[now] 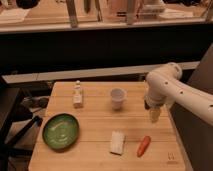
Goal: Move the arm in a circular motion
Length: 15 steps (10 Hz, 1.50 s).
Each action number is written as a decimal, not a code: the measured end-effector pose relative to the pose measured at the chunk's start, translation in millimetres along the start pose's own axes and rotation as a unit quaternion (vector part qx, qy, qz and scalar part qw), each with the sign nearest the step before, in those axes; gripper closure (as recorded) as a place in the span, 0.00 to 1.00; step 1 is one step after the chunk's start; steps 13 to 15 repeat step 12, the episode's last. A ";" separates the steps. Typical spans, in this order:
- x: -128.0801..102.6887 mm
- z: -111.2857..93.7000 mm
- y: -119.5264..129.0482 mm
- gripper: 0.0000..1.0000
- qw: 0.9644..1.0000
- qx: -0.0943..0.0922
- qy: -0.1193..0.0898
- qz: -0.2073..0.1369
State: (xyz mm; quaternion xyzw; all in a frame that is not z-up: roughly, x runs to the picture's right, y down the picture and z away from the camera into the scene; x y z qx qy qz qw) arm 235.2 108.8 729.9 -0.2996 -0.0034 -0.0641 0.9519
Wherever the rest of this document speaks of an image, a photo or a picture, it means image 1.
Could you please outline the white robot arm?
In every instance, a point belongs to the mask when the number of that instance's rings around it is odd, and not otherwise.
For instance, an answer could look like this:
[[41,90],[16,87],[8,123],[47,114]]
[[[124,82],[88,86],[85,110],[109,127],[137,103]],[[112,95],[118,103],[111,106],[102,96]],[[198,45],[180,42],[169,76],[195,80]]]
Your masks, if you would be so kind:
[[146,75],[148,91],[144,96],[150,108],[161,107],[167,97],[213,126],[213,95],[190,87],[179,81],[182,68],[177,63],[167,63]]

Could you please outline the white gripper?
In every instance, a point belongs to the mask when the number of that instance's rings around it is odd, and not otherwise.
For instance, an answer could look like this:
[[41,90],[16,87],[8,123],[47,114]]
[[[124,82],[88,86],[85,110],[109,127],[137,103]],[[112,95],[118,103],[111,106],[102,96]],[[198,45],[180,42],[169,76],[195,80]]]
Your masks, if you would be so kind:
[[156,123],[159,119],[161,109],[159,107],[150,107],[147,103],[144,103],[144,107],[149,111],[150,121]]

